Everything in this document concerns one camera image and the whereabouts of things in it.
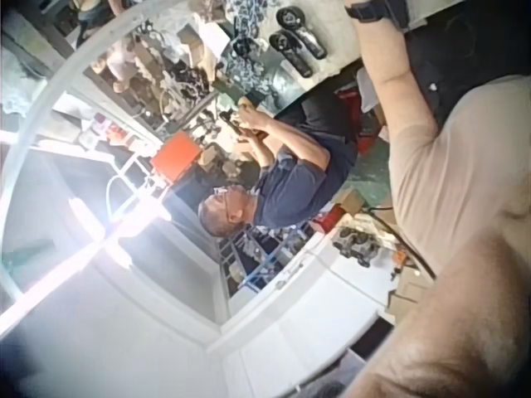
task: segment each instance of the forearm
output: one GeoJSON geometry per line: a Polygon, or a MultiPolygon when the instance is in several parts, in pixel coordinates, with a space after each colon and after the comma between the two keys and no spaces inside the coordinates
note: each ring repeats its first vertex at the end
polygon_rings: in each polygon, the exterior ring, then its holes
{"type": "Polygon", "coordinates": [[[275,161],[273,153],[258,139],[249,141],[249,144],[260,167],[269,167],[275,161]]]}
{"type": "Polygon", "coordinates": [[[375,87],[411,73],[403,34],[386,18],[378,22],[354,20],[363,64],[375,87]]]}
{"type": "Polygon", "coordinates": [[[262,130],[281,141],[297,158],[311,162],[322,170],[329,165],[329,151],[295,127],[269,119],[262,130]]]}
{"type": "MultiPolygon", "coordinates": [[[[349,3],[360,2],[347,0],[349,3]]],[[[437,126],[409,64],[406,42],[389,19],[361,23],[353,20],[363,64],[374,84],[387,119],[391,143],[397,133],[421,126],[434,139],[437,126]]]]}

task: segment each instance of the short sleeve shirt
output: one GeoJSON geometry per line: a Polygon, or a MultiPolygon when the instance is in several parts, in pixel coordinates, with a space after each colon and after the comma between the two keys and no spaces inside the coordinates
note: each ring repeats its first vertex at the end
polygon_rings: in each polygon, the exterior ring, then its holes
{"type": "Polygon", "coordinates": [[[391,141],[392,198],[403,235],[439,272],[530,172],[531,78],[465,95],[438,137],[423,127],[391,141]]]}
{"type": "Polygon", "coordinates": [[[328,167],[323,171],[283,147],[256,184],[255,225],[275,229],[306,221],[332,199],[347,179],[356,160],[355,151],[338,138],[310,135],[329,150],[328,167]]]}

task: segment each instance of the orange box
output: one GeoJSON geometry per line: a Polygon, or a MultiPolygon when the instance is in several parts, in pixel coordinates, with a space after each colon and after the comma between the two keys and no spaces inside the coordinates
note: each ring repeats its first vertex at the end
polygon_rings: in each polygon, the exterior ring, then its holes
{"type": "Polygon", "coordinates": [[[155,172],[176,182],[199,157],[202,149],[184,131],[177,132],[151,159],[155,172]]]}

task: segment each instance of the metal parts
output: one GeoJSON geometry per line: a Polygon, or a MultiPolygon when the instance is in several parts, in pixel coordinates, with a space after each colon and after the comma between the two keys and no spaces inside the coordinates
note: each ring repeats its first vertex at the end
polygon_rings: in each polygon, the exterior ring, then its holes
{"type": "Polygon", "coordinates": [[[302,49],[300,42],[317,60],[323,60],[328,52],[317,36],[306,27],[305,14],[298,7],[284,7],[276,13],[276,21],[283,29],[273,33],[269,38],[269,43],[290,62],[302,77],[311,77],[314,72],[299,54],[302,49]]]}
{"type": "Polygon", "coordinates": [[[302,47],[293,33],[288,31],[273,33],[269,38],[269,43],[288,60],[302,77],[309,78],[312,76],[314,72],[298,53],[302,47]]]}
{"type": "Polygon", "coordinates": [[[276,13],[276,21],[285,30],[293,32],[316,60],[326,58],[328,52],[317,36],[306,27],[306,16],[300,8],[281,8],[276,13]]]}
{"type": "Polygon", "coordinates": [[[339,253],[347,258],[358,260],[358,264],[364,268],[371,266],[371,260],[378,255],[380,245],[372,235],[345,227],[339,232],[341,241],[336,241],[333,246],[339,253]]]}

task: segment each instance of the hand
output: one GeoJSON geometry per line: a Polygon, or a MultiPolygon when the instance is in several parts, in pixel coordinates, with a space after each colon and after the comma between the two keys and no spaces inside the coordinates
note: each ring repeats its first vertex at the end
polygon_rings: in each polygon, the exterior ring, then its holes
{"type": "Polygon", "coordinates": [[[242,105],[238,111],[241,126],[248,129],[266,130],[270,117],[263,112],[253,109],[251,106],[242,105]]]}
{"type": "Polygon", "coordinates": [[[238,141],[244,143],[257,143],[258,137],[256,137],[256,132],[250,129],[244,129],[240,127],[241,134],[238,136],[238,141]]]}

